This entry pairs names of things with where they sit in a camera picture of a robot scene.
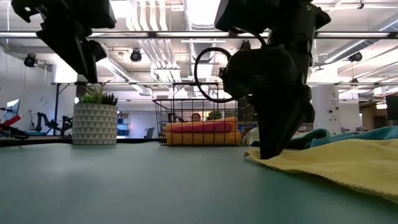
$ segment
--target ceiling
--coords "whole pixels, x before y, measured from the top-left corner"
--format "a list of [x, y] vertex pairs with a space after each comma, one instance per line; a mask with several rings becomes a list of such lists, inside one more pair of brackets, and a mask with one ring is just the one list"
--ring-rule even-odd
[[[203, 4], [211, 2], [211, 0], [201, 1]], [[322, 27], [323, 31], [378, 31], [381, 27], [385, 27], [386, 24], [398, 20], [398, 1], [396, 0], [365, 0], [365, 7], [363, 9], [357, 9], [359, 6], [358, 1], [352, 0], [315, 0], [313, 3], [317, 6], [322, 7], [324, 11], [328, 12], [332, 18], [332, 22]], [[166, 1], [166, 25], [169, 30], [187, 30], [187, 23], [183, 9], [182, 0], [167, 0]], [[9, 1], [0, 1], [0, 30], [8, 31], [37, 31], [40, 30], [40, 23], [42, 22], [40, 16], [34, 16], [30, 24], [24, 22], [20, 17], [15, 15], [9, 6]], [[126, 18], [123, 14], [125, 9], [115, 9], [115, 14], [118, 16], [117, 26], [115, 31], [127, 31], [129, 30], [126, 25]], [[150, 26], [150, 8], [147, 2], [147, 23]], [[28, 53], [37, 54], [38, 59], [46, 61], [47, 63], [56, 63], [58, 60], [55, 55], [41, 40], [25, 40], [25, 39], [0, 39], [1, 44], [6, 50], [14, 52], [21, 57], [25, 57]], [[241, 39], [225, 39], [224, 43], [216, 44], [217, 47], [222, 47], [230, 52], [234, 52], [239, 48]], [[316, 40], [313, 54], [318, 58], [328, 54], [335, 54], [341, 50], [346, 49], [355, 41], [358, 40], [329, 40], [319, 39]], [[135, 81], [140, 82], [154, 82], [154, 78], [150, 75], [152, 62], [149, 60], [147, 54], [141, 49], [142, 60], [140, 62], [132, 62], [130, 60], [130, 54], [133, 48], [140, 48], [140, 43], [136, 39], [101, 39], [99, 42], [107, 46], [109, 50], [109, 57], [112, 58], [120, 67], [122, 67], [128, 75]], [[192, 60], [190, 57], [190, 46], [189, 44], [181, 43], [181, 39], [171, 39], [172, 52], [174, 54], [177, 65], [180, 67], [180, 76], [184, 80], [191, 78], [191, 64]], [[260, 44], [256, 40], [251, 40], [252, 48], [257, 48]], [[353, 64], [340, 60], [333, 64], [333, 67], [338, 70], [338, 81], [350, 81], [353, 77], [363, 76], [369, 72], [376, 72], [386, 65], [392, 64], [389, 69], [385, 72], [375, 73], [367, 78], [361, 80], [361, 82], [376, 82], [378, 80], [394, 81], [395, 77], [398, 78], [398, 64], [394, 65], [394, 62], [398, 62], [398, 40], [381, 40], [376, 42], [360, 52], [363, 55], [363, 59], [360, 62], [354, 62]], [[221, 55], [216, 55], [212, 62], [212, 73], [209, 76], [215, 76], [218, 69], [225, 66], [226, 60]], [[98, 66], [98, 76], [100, 80], [112, 79], [114, 82], [120, 82], [121, 80], [113, 75], [108, 69]], [[350, 89], [351, 87], [339, 87], [341, 89]], [[357, 90], [351, 90], [351, 93], [364, 93], [372, 90], [373, 87], [366, 86]], [[120, 87], [120, 90], [126, 91], [126, 87]]]

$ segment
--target yellow cloth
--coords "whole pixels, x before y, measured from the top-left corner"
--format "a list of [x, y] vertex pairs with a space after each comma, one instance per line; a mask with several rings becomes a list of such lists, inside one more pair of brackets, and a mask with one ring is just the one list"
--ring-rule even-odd
[[166, 133], [166, 139], [169, 146], [237, 146], [241, 142], [241, 133]]
[[176, 127], [176, 126], [182, 126], [182, 127], [184, 127], [184, 126], [201, 125], [201, 124], [206, 124], [206, 122], [214, 123], [214, 122], [216, 122], [216, 121], [226, 121], [226, 122], [229, 122], [229, 123], [231, 123], [231, 125], [232, 125], [232, 130], [236, 130], [236, 129], [237, 129], [238, 122], [236, 121], [236, 118], [235, 118], [235, 117], [231, 117], [231, 118], [225, 118], [225, 119], [217, 119], [217, 120], [214, 120], [214, 121], [196, 121], [196, 122], [185, 122], [185, 123], [181, 123], [181, 122], [170, 123], [170, 124], [167, 124], [167, 125], [166, 125], [166, 133], [171, 132], [171, 131], [172, 131], [172, 128], [173, 128], [173, 127]]
[[319, 175], [358, 192], [398, 203], [398, 139], [349, 139], [302, 151], [282, 151], [261, 160], [258, 148], [246, 151], [255, 161], [286, 172]]

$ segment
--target table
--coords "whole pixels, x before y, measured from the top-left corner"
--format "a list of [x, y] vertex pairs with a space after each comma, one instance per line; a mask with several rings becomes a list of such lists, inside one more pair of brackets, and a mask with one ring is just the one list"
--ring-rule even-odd
[[398, 205], [244, 159], [245, 147], [0, 148], [0, 223], [397, 223]]

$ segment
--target desk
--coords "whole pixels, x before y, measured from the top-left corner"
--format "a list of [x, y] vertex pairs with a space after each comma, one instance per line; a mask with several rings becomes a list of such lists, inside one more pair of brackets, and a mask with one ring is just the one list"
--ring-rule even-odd
[[244, 159], [245, 147], [0, 148], [0, 223], [397, 223], [398, 205]]

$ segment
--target person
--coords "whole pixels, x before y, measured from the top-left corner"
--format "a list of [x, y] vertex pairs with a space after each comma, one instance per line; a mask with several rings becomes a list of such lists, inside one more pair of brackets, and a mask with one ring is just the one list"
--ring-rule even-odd
[[195, 121], [201, 121], [201, 119], [200, 119], [200, 114], [198, 114], [198, 113], [193, 113], [192, 116], [191, 116], [191, 119], [192, 119], [193, 122], [195, 122]]

